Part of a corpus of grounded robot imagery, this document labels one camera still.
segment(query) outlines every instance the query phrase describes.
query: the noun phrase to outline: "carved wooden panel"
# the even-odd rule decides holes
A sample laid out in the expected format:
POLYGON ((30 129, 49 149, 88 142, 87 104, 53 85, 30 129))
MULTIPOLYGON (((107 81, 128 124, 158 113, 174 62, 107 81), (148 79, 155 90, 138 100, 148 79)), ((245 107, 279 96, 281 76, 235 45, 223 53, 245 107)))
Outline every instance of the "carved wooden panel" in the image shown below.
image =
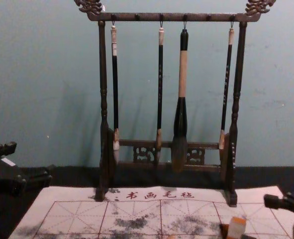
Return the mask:
POLYGON ((134 163, 150 163, 155 160, 156 149, 148 147, 134 147, 133 148, 133 162, 134 163))
POLYGON ((267 13, 270 10, 266 8, 267 6, 273 6, 276 0, 248 0, 245 9, 246 15, 252 16, 257 13, 267 13))
POLYGON ((187 162, 189 165, 204 165, 204 148, 188 148, 187 162))
POLYGON ((79 11, 99 15, 102 8, 100 0, 74 0, 77 6, 81 6, 79 11))

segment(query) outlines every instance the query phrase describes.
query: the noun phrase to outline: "teal wall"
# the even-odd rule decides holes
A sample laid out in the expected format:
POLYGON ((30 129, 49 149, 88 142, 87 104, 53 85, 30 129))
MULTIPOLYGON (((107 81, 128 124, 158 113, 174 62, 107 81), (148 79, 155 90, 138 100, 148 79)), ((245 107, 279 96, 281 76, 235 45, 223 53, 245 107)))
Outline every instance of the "teal wall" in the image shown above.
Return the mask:
MULTIPOLYGON (((106 11, 243 12, 245 0, 103 0, 106 11)), ((116 23, 122 138, 155 139, 159 23, 116 23)), ((187 23, 188 140, 219 139, 229 23, 187 23)), ((172 140, 183 24, 164 23, 163 139, 172 140)), ((238 24, 230 75, 229 129, 238 24)), ((113 126, 110 22, 108 122, 113 126)), ((248 24, 238 120, 238 166, 294 165, 294 0, 248 24)), ((98 27, 73 0, 0 0, 0 142, 20 166, 98 166, 98 27)), ((122 160, 131 151, 121 150, 122 160)), ((163 161, 170 152, 163 150, 163 161)), ((218 152, 206 153, 218 163, 218 152)))

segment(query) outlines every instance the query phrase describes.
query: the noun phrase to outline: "hook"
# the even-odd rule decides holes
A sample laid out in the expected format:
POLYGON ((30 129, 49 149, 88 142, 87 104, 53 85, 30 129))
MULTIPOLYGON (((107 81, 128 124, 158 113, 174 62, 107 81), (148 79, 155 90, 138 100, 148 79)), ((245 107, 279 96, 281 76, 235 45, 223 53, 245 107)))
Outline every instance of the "hook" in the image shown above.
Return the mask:
POLYGON ((162 24, 163 24, 163 14, 161 13, 160 14, 160 27, 162 27, 162 24))
POLYGON ((112 15, 111 15, 111 24, 112 24, 113 26, 115 26, 115 20, 116 20, 116 15, 115 15, 115 14, 112 14, 112 15))
POLYGON ((210 21, 210 20, 211 20, 211 17, 212 17, 211 14, 208 14, 208 15, 206 16, 206 20, 207 20, 207 21, 210 21))
POLYGON ((136 19, 137 21, 140 21, 140 16, 139 16, 139 14, 135 14, 135 19, 136 19))
POLYGON ((186 28, 186 26, 187 26, 187 19, 188 19, 188 15, 184 14, 184 16, 183 16, 183 26, 184 26, 184 28, 186 28))
POLYGON ((233 15, 230 17, 231 28, 233 28, 234 20, 235 20, 235 15, 233 14, 233 15))

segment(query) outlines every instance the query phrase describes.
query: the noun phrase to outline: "wooden brush rack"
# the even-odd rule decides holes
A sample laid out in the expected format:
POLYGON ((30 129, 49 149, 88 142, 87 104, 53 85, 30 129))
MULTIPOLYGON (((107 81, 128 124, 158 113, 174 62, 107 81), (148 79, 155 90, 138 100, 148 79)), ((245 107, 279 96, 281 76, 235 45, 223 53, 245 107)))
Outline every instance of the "wooden brush rack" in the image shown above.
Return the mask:
MULTIPOLYGON (((98 22, 99 29, 99 69, 100 69, 100 94, 101 94, 101 158, 99 186, 96 190, 96 200, 102 201, 108 188, 112 185, 117 167, 153 168, 161 169, 170 166, 171 163, 156 161, 156 140, 128 140, 119 139, 120 146, 133 147, 133 162, 116 162, 113 150, 115 131, 107 122, 107 74, 106 74, 106 45, 105 22, 106 21, 212 21, 212 22, 239 22, 239 40, 237 47, 236 69, 233 91, 233 106, 231 126, 229 133, 221 131, 223 140, 216 143, 188 142, 186 162, 184 170, 219 172, 224 185, 226 200, 229 206, 236 207, 237 194, 234 187, 236 143, 237 143, 237 119, 239 111, 239 99, 241 92, 242 71, 244 61, 245 34, 248 22, 257 22, 261 14, 268 12, 268 6, 272 6, 276 0, 248 0, 246 13, 118 13, 102 12, 100 0, 75 0, 79 10, 87 14, 90 21, 98 22), (219 150, 220 164, 207 165, 204 163, 206 149, 219 150)), ((228 87, 224 89, 222 124, 225 124, 225 110, 228 87)), ((114 108, 118 106, 118 97, 114 94, 114 108)), ((171 141, 162 141, 163 148, 171 148, 171 141)))

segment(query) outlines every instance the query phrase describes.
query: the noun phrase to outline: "wooden post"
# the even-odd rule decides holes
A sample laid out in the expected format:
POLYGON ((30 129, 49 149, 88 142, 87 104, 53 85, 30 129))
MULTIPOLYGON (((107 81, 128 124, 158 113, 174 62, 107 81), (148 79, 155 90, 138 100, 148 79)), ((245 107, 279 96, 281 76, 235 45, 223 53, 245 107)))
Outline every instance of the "wooden post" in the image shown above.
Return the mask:
POLYGON ((95 199, 104 200, 105 188, 108 187, 108 122, 107 122, 107 70, 106 70, 106 42, 105 22, 98 22, 99 28, 99 73, 101 96, 101 124, 100 124, 100 177, 99 187, 95 199))
POLYGON ((226 182, 225 193, 229 206, 236 207, 237 195, 235 192, 235 155, 236 155, 236 142, 237 142, 237 119, 239 111, 239 100, 241 95, 243 62, 244 62, 244 49, 245 49, 245 33, 247 22, 240 22, 240 33, 237 48, 236 57, 236 69, 234 80, 234 93, 233 93, 233 107, 232 107, 232 122, 230 127, 230 141, 227 157, 227 169, 226 169, 226 182))

